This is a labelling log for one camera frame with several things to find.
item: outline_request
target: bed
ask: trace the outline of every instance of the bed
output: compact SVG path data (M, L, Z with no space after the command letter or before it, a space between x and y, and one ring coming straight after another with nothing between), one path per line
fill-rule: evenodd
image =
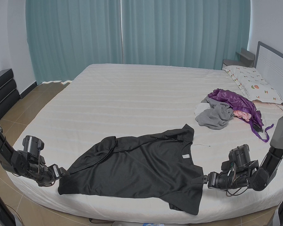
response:
M266 57L262 51L259 58ZM264 59L256 60L257 69L264 68L266 63ZM270 77L270 73L271 69L265 76ZM233 118L226 128L217 131L199 126L195 121L196 105L216 88L242 95L223 70L157 65L90 65L38 113L14 148L23 148L22 139L26 135L36 136L45 143L41 155L46 164L56 163L67 169L104 137L137 137L182 128L187 123L195 130L192 159L195 165L203 167L205 174L219 172L221 163L228 160L229 151L242 144L249 145L251 159L258 159L260 163L269 143L257 138L249 124ZM264 127L276 124L283 115L282 105L254 103L262 113ZM271 137L274 129L275 126L269 130ZM11 173L8 175L25 195L38 204L78 216L116 221L209 222L267 209L279 204L283 198L283 162L276 178L261 192L247 190L239 197L228 198L225 192L208 189L204 185L198 215L170 210L168 203L158 198L59 195L58 183L44 188L38 187L33 180L15 177Z

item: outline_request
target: pink fabric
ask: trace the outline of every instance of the pink fabric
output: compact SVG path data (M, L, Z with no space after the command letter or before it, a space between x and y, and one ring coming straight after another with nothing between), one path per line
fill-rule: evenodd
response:
M245 119L245 121L250 121L250 119L252 118L252 115L250 113L243 111L234 111L234 115L238 118Z

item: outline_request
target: curtain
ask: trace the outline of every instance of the curtain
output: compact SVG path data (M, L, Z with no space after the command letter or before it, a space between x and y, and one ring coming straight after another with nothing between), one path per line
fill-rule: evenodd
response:
M125 64L221 69L249 28L250 0L122 0Z
M38 84L123 63L120 0L26 0L26 29Z

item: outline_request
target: floor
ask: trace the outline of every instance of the floor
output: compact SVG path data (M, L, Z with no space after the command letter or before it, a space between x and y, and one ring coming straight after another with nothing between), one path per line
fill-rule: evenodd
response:
M48 83L37 86L24 99L19 100L0 120L3 134L10 145L14 145L26 126L38 112L68 84ZM0 165L0 196L4 203L11 206L20 215L25 226L82 226L95 225L88 218L62 213L40 206L27 198L9 179ZM275 207L242 217L197 224L197 226L263 226L267 224ZM110 226L112 222L95 221Z

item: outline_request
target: floral pillow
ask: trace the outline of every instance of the floral pillow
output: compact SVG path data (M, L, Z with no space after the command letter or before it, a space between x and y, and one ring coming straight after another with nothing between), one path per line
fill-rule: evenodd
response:
M236 82L243 94L250 101L281 104L279 93L268 84L256 68L230 65L223 68Z

